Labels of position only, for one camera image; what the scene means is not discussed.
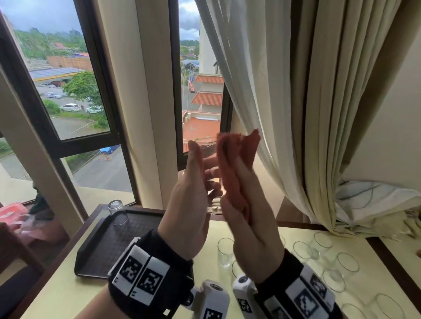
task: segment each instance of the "dark brown table trim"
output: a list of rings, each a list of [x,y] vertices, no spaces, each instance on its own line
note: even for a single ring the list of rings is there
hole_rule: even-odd
[[[367,238],[367,242],[374,249],[377,256],[379,256],[383,264],[389,270],[390,274],[405,292],[409,300],[411,300],[411,302],[414,304],[415,308],[417,308],[418,312],[421,313],[421,289],[418,287],[418,285],[405,271],[399,261],[396,260],[396,258],[380,238],[370,237]]]
[[[23,298],[23,300],[20,302],[20,304],[17,306],[15,311],[9,316],[8,319],[19,319],[24,314],[24,312],[28,309],[29,305],[38,296],[45,284],[50,280],[52,275],[56,272],[57,268],[61,265],[61,263],[64,261],[64,259],[73,249],[73,247],[77,244],[82,235],[87,231],[87,229],[93,223],[98,214],[106,208],[106,204],[99,204],[98,207],[95,208],[92,214],[83,223],[83,225],[79,228],[76,234],[70,239],[69,243],[63,248],[63,250],[59,253],[57,258],[54,259],[52,264],[46,269],[46,271],[41,276],[40,280],[38,280],[36,285],[28,292],[25,298]]]
[[[87,231],[89,226],[96,219],[98,214],[103,209],[106,209],[106,208],[107,208],[106,204],[98,205],[98,207],[92,212],[89,218],[84,222],[82,227],[72,237],[72,239],[69,241],[66,247],[64,247],[64,249],[60,252],[60,254],[53,261],[53,263],[47,268],[47,270],[41,276],[38,283],[30,290],[30,292],[25,296],[25,298],[18,305],[15,311],[9,316],[9,319],[19,319],[24,314],[24,312],[28,309],[29,305],[33,302],[33,300],[40,293],[42,288],[47,284],[47,282],[50,280],[52,275],[56,272],[57,268],[61,265],[63,260],[67,257],[67,255],[76,245],[76,243],[80,240],[82,235]],[[165,212],[164,210],[146,209],[142,207],[130,207],[130,209],[142,210],[142,211],[147,210],[150,213],[158,213],[158,214],[163,214]],[[213,221],[225,221],[222,215],[212,215],[210,219]],[[327,229],[323,225],[317,225],[317,224],[277,221],[277,225],[278,227],[327,231]],[[387,249],[385,244],[379,238],[377,237],[367,238],[367,242],[376,252],[377,256],[379,256],[383,264],[389,270],[390,274],[393,276],[393,278],[402,288],[404,293],[408,296],[408,298],[414,304],[416,309],[421,313],[421,304],[418,302],[419,296],[421,295],[421,289],[412,280],[412,278],[408,275],[405,269],[400,265],[400,263],[396,260],[396,258],[392,255],[392,253]]]

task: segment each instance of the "right hand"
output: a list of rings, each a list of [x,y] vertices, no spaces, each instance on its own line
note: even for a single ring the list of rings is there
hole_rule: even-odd
[[[259,180],[238,157],[235,171],[250,204],[250,225],[224,195],[222,215],[234,236],[234,254],[244,273],[256,283],[272,275],[282,262],[285,248],[278,233],[275,216]]]

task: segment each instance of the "hand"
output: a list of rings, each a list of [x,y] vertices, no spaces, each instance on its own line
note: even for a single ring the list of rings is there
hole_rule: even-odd
[[[193,259],[205,244],[210,214],[206,210],[215,197],[222,196],[221,184],[210,181],[221,177],[216,157],[203,159],[205,180],[200,167],[202,150],[189,141],[189,158],[184,175],[171,193],[167,210],[158,227],[165,242],[185,260]]]
[[[250,225],[226,195],[221,198],[222,214],[234,236],[238,265],[254,282],[262,283],[278,269],[285,249],[256,174],[249,171],[240,158],[235,166],[241,189],[250,203]]]

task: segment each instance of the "white device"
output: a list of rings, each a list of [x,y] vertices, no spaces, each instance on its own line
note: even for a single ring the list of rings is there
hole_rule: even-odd
[[[245,319],[266,319],[254,299],[257,289],[254,282],[245,274],[240,274],[232,283],[232,291]]]
[[[194,287],[184,305],[192,310],[194,319],[225,319],[229,306],[229,294],[219,283],[205,280],[200,288]]]

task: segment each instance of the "orange towel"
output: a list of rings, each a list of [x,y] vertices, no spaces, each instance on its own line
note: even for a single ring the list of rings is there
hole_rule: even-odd
[[[249,223],[250,205],[241,189],[234,165],[237,156],[240,156],[247,168],[251,170],[259,141],[258,130],[254,130],[248,136],[234,133],[218,134],[216,141],[216,156],[226,195],[231,205],[242,212]]]

